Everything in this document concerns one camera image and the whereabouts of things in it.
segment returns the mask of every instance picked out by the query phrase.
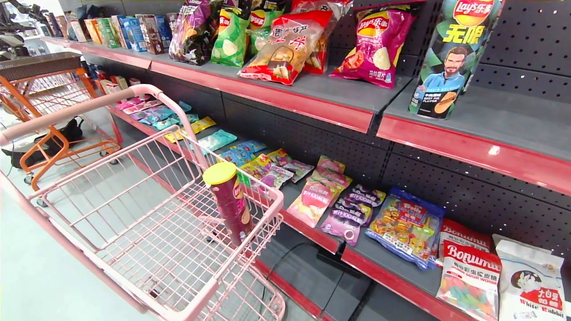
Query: shopping cart basket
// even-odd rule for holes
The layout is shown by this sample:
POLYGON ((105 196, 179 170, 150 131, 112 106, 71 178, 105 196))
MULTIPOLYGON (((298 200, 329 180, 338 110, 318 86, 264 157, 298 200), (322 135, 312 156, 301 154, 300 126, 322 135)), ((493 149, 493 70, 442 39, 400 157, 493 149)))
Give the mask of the shopping cart basket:
POLYGON ((201 148, 182 109, 156 87, 137 85, 0 133, 0 146, 34 130, 132 96, 152 94, 183 122, 192 158, 156 133, 25 197, 0 184, 54 239, 139 311, 164 320, 280 320, 281 294, 252 265, 283 217, 283 194, 240 171, 252 231, 233 246, 202 173, 224 162, 201 148), (34 207, 41 197, 47 209, 34 207))
MULTIPOLYGON (((65 52, 0 63, 0 101, 5 110, 27 122, 97 97, 81 66, 80 57, 79 54, 65 52)), ((43 128, 47 130, 46 135, 20 159, 21 168, 27 174, 24 182, 32 185, 34 191, 39 190, 38 181, 53 165, 74 162, 82 167, 85 164, 78 162, 81 158, 93 154, 104 156, 120 149, 116 126, 113 126, 116 140, 92 137, 69 141, 52 125, 43 128), (49 144, 57 150, 54 155, 44 150, 49 144), (26 161, 36 152, 42 153, 45 160, 28 166, 26 161)))

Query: gray shelf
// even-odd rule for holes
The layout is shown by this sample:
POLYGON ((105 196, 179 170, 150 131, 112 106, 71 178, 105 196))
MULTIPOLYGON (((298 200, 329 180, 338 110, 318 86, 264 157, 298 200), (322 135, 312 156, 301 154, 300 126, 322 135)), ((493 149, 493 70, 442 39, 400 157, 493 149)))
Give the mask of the gray shelf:
POLYGON ((450 119, 436 120, 408 112, 415 86, 416 81, 406 86, 383 115, 571 161, 570 104, 471 86, 458 99, 450 119))

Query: blue snack box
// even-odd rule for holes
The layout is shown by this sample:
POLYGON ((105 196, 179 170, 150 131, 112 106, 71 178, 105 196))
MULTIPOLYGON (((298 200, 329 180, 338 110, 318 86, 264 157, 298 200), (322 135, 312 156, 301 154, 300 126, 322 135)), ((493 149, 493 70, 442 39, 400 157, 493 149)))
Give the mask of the blue snack box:
POLYGON ((168 25, 168 21, 164 15, 156 15, 155 20, 156 25, 159 27, 160 41, 163 43, 163 47, 168 49, 172 40, 171 28, 168 25))
POLYGON ((143 38, 143 32, 139 24, 139 19, 136 18, 123 18, 123 27, 127 32, 127 41, 131 45, 131 49, 141 52, 147 51, 147 44, 143 38))

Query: potato chip bag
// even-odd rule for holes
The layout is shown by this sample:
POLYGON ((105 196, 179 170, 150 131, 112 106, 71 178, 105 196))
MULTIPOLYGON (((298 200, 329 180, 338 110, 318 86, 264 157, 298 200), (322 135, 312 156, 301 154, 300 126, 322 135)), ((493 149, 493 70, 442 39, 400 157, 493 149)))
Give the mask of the potato chip bag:
POLYGON ((284 85, 293 84, 331 15, 331 11, 308 11, 275 19, 270 41, 238 75, 284 85))
POLYGON ((400 50, 421 5, 410 2, 356 10, 357 46, 330 76, 393 88, 400 50))
POLYGON ((201 66, 210 58, 218 35, 218 18, 223 0, 186 0, 176 19, 168 56, 201 66))
POLYGON ((292 13, 301 13, 311 10, 332 11, 331 19, 325 27, 325 31, 319 38, 317 45, 313 48, 313 52, 305 61, 303 70, 310 73, 322 74, 327 68, 327 46, 328 38, 337 22, 346 15, 349 9, 353 6, 352 0, 293 0, 292 13))
POLYGON ((284 13, 287 3, 287 0, 252 0, 250 30, 269 28, 284 13))
POLYGON ((250 1, 240 1, 240 7, 224 6, 220 11, 218 38, 210 61, 242 67, 248 46, 246 28, 249 23, 250 1))

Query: blue candy bag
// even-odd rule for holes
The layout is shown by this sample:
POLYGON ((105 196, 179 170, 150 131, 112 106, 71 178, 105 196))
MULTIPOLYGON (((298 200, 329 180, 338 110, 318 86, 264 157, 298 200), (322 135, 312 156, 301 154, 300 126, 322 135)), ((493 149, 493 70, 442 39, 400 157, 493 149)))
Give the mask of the blue candy bag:
POLYGON ((443 207, 393 187, 365 234, 426 270, 433 267, 430 256, 445 212, 443 207))

